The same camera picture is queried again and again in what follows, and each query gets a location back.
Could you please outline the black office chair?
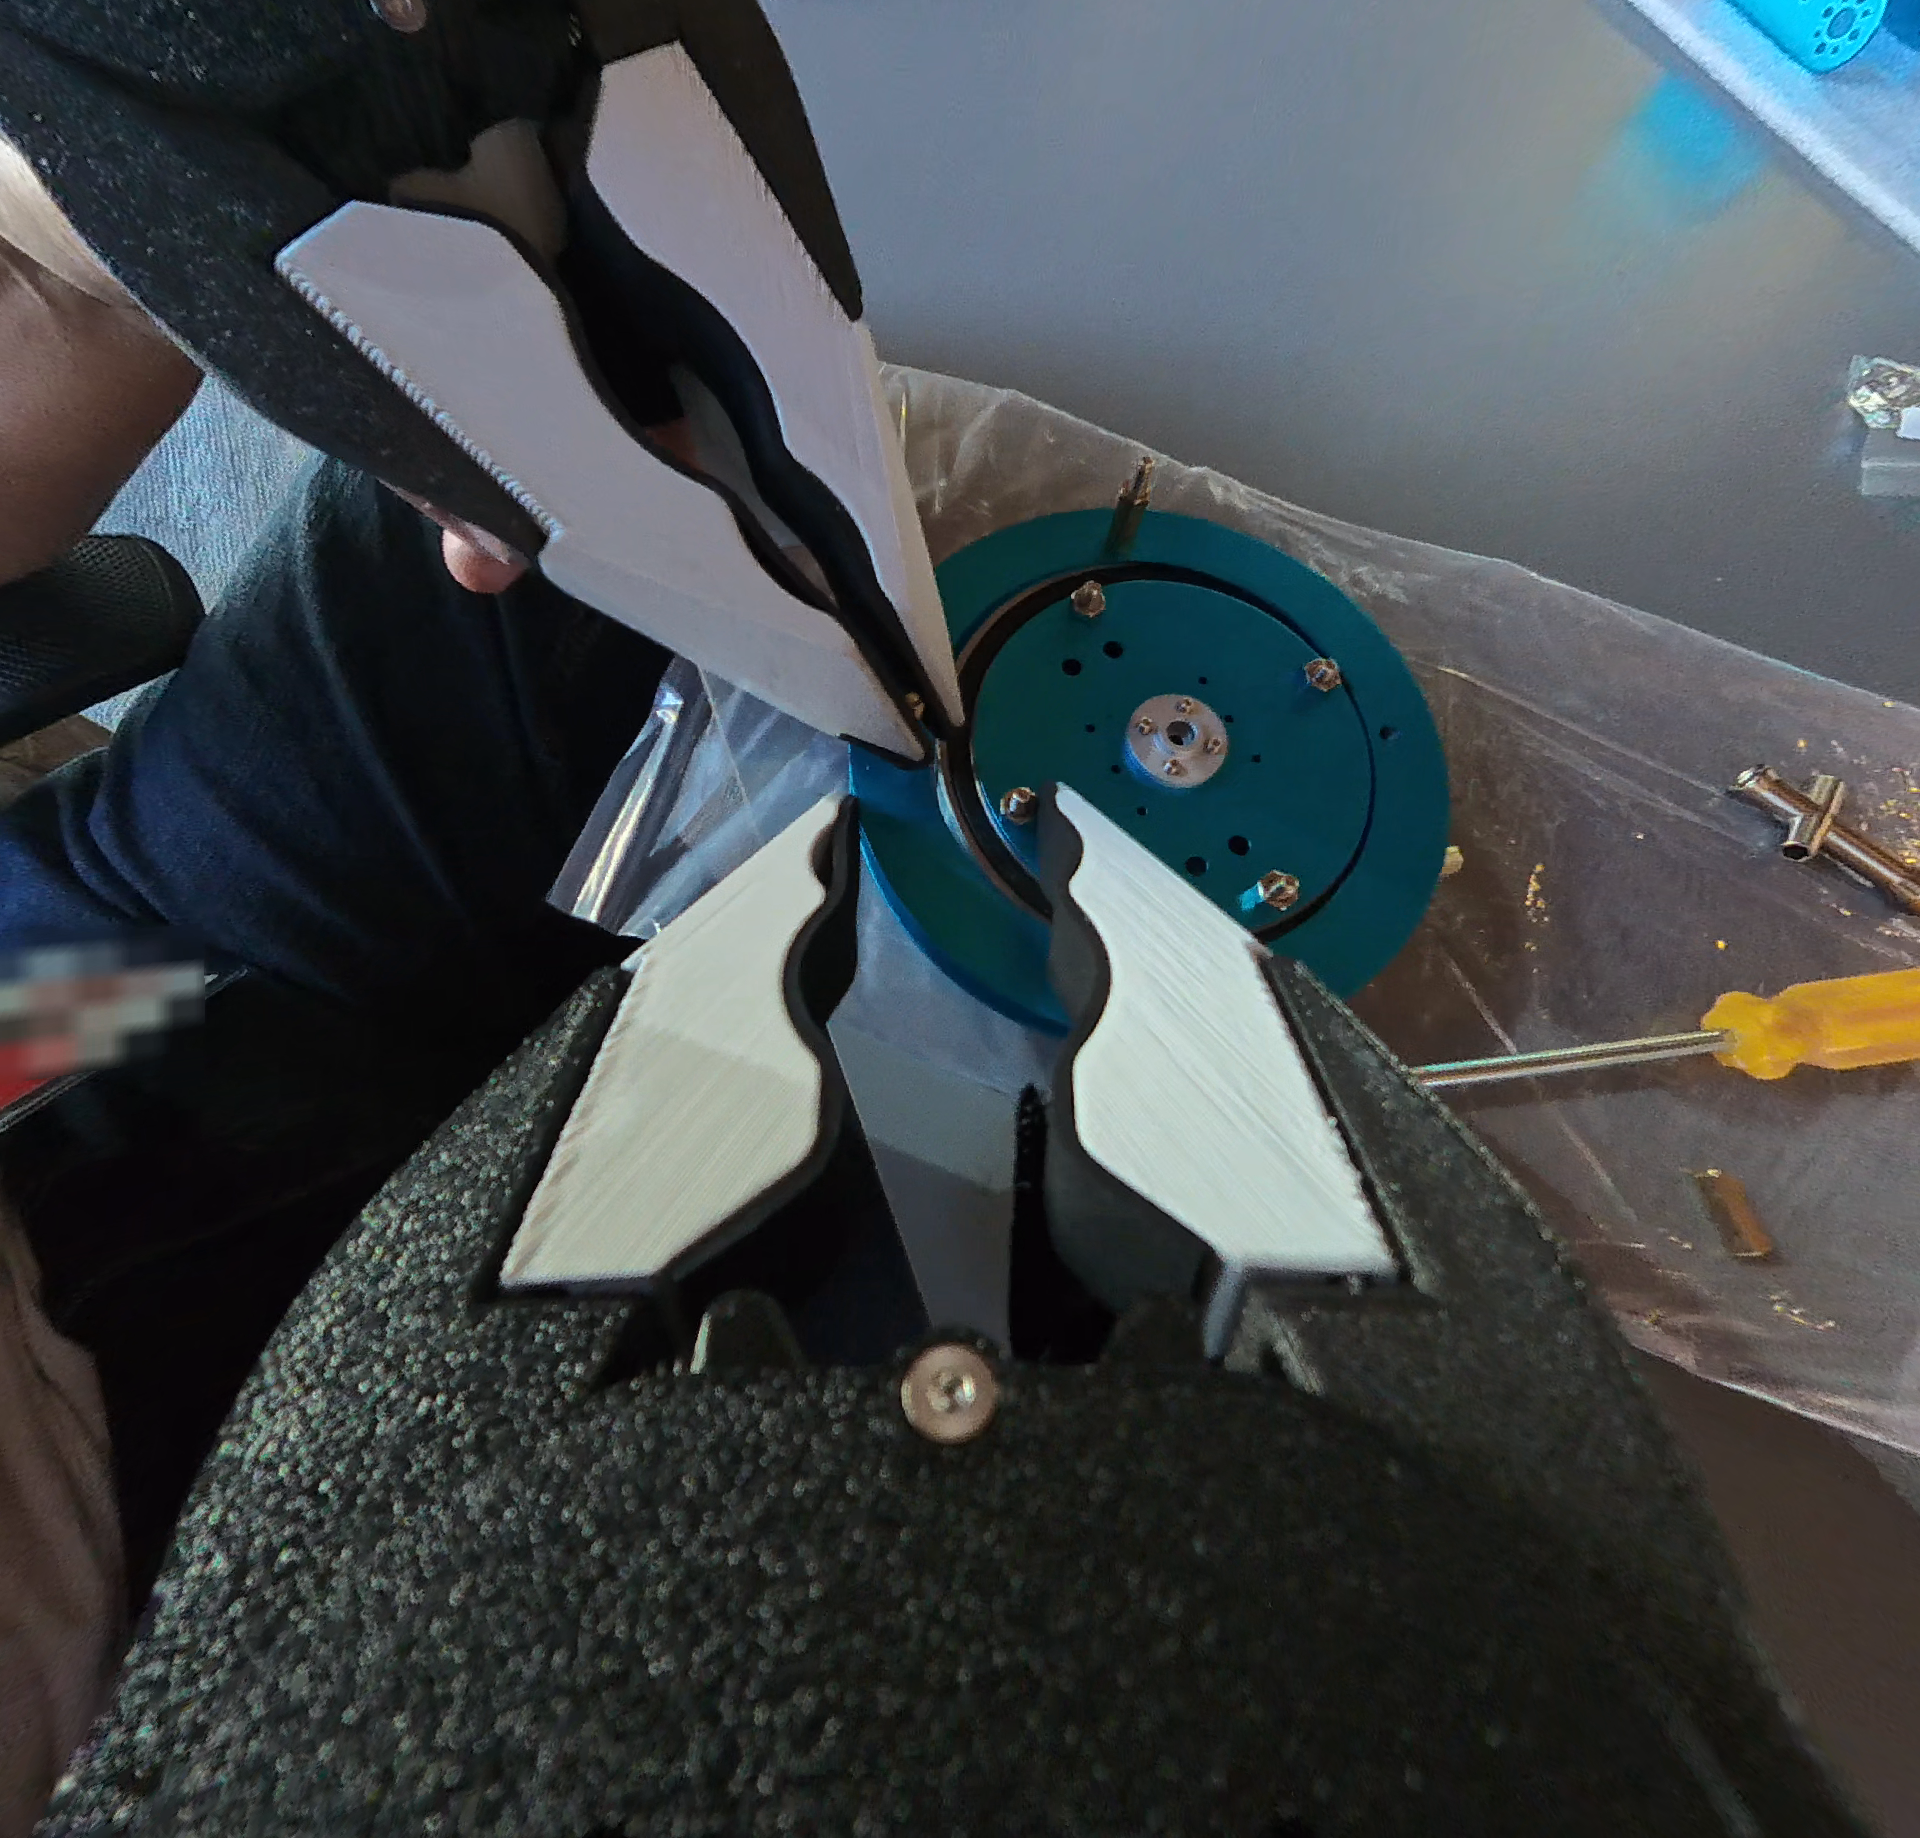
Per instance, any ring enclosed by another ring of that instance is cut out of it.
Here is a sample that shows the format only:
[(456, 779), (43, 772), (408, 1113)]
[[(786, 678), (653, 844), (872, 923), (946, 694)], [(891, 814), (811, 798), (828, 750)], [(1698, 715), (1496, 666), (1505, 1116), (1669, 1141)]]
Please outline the black office chair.
[(204, 617), (179, 561), (133, 532), (90, 532), (4, 584), (2, 746), (175, 670)]

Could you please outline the clear plastic sheet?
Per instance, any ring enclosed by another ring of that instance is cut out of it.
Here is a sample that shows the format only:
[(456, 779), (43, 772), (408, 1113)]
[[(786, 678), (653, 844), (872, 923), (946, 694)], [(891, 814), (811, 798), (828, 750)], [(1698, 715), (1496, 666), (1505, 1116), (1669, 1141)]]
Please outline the clear plastic sheet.
[[(1384, 630), (1448, 758), (1440, 882), (1355, 997), (1404, 1057), (1690, 1025), (1727, 989), (1915, 968), (1915, 917), (1788, 864), (1727, 794), (1834, 770), (1915, 864), (1915, 710), (1513, 562), (1354, 526), (1206, 467), (1150, 502), (1303, 558)], [(1647, 1353), (1915, 1454), (1915, 1067), (1758, 1084), (1707, 1060), (1496, 1084), (1454, 1109), (1536, 1194)], [(1690, 1171), (1739, 1175), (1779, 1253), (1724, 1253)]]

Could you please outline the person's left forearm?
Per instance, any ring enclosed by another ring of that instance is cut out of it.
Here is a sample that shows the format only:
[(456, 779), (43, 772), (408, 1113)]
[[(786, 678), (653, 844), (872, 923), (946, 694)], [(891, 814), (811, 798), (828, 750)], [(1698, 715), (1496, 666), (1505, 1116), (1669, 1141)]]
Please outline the person's left forearm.
[(4, 140), (4, 584), (44, 569), (93, 526), (201, 380)]

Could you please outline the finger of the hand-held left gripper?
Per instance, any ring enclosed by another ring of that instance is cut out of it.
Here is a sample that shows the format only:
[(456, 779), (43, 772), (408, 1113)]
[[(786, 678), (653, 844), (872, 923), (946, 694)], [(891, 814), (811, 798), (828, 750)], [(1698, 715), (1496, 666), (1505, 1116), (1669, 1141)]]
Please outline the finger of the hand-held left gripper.
[(585, 176), (639, 258), (639, 302), (729, 419), (848, 635), (933, 731), (953, 727), (961, 691), (873, 341), (684, 47), (599, 71)]
[(761, 562), (730, 494), (614, 418), (504, 230), (355, 199), (273, 265), (536, 517), (556, 586), (814, 731), (921, 761), (915, 721), (843, 625)]

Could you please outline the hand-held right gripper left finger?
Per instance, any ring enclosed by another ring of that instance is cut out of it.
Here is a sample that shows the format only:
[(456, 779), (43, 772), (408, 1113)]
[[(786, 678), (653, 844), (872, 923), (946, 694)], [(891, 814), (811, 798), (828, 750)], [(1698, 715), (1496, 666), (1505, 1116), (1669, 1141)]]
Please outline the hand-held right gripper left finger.
[(826, 1086), (798, 959), (848, 823), (842, 798), (818, 798), (636, 953), (500, 1291), (679, 1285), (793, 1188)]

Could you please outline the person's white shirt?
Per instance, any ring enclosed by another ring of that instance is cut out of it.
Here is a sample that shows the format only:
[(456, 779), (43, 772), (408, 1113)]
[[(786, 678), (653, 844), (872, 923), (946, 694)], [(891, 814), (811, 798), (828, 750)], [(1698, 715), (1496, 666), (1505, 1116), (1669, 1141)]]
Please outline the person's white shirt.
[(105, 1707), (126, 1642), (126, 1565), (105, 1399), (47, 1318), (2, 1210), (2, 1832), (31, 1833)]

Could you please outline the white foam sheet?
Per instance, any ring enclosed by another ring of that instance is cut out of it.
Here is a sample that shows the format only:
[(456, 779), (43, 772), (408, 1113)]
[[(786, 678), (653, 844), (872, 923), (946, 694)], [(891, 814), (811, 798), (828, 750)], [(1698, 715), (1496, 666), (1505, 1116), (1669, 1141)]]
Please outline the white foam sheet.
[(1918, 0), (1888, 0), (1849, 63), (1812, 74), (1724, 0), (1606, 0), (1905, 251), (1918, 248)]

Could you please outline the metal cross wrench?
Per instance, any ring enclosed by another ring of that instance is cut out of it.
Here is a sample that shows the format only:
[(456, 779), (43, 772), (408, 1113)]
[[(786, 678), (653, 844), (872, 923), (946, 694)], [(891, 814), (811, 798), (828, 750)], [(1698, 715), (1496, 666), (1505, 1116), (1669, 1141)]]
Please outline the metal cross wrench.
[(1753, 764), (1730, 779), (1727, 794), (1780, 828), (1779, 852), (1788, 863), (1825, 861), (1896, 909), (1918, 914), (1918, 864), (1845, 823), (1847, 786), (1839, 774), (1812, 772), (1797, 786), (1766, 764)]

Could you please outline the person's left hand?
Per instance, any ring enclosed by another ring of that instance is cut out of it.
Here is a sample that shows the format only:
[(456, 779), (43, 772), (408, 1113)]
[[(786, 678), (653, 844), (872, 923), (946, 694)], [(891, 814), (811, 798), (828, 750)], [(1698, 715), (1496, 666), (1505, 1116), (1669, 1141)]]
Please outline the person's left hand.
[(439, 506), (419, 502), (439, 532), (440, 558), (452, 580), (475, 596), (500, 596), (531, 569), (531, 561), (498, 536), (446, 512)]

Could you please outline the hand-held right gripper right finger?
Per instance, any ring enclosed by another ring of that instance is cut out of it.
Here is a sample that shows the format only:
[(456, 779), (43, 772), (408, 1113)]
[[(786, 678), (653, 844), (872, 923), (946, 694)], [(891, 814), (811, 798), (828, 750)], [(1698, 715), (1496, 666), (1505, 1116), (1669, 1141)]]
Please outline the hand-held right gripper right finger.
[(1066, 1011), (1043, 1213), (1114, 1315), (1197, 1310), (1228, 1358), (1250, 1288), (1399, 1279), (1259, 945), (1066, 784), (1043, 794), (1047, 978)]

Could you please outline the loose brass standoff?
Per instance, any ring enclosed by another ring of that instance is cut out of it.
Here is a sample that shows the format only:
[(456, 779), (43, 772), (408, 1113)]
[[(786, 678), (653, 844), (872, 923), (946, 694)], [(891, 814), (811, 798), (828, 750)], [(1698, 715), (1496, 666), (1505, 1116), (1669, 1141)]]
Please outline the loose brass standoff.
[(1739, 1175), (1722, 1168), (1697, 1168), (1690, 1171), (1690, 1180), (1728, 1256), (1742, 1263), (1766, 1263), (1776, 1256), (1776, 1240)]

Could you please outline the small clear bag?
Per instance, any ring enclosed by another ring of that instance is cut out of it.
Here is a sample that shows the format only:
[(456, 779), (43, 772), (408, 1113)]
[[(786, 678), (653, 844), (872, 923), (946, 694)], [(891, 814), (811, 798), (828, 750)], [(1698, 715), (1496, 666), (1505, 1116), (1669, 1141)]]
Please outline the small clear bag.
[(1880, 356), (1853, 356), (1845, 404), (1862, 426), (1859, 494), (1918, 498), (1918, 366)]

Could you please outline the yellow-handled screwdriver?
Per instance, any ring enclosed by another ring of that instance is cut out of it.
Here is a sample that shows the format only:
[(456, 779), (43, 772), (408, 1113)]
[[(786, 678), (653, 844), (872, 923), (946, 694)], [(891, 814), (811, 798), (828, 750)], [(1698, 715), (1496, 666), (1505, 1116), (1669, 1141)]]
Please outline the yellow-handled screwdriver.
[(1408, 1067), (1430, 1088), (1509, 1084), (1714, 1057), (1758, 1081), (1796, 1068), (1853, 1071), (1918, 1060), (1918, 972), (1817, 978), (1776, 993), (1727, 991), (1685, 1033)]

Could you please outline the grey desk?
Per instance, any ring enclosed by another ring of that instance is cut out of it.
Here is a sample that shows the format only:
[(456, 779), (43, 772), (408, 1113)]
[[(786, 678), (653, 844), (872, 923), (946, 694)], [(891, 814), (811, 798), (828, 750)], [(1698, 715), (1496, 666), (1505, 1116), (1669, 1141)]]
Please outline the grey desk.
[(1915, 256), (1606, 0), (775, 0), (880, 352), (1915, 710)]

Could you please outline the blue round turntable base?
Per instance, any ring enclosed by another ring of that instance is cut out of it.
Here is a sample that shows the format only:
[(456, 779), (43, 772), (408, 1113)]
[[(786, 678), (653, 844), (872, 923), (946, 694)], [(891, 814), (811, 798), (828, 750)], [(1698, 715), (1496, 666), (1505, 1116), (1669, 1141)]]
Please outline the blue round turntable base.
[(932, 764), (850, 750), (868, 870), (938, 969), (1061, 1035), (1039, 794), (1064, 784), (1334, 993), (1426, 917), (1450, 837), (1441, 741), (1358, 602), (1180, 512), (995, 529), (938, 565), (969, 718)]

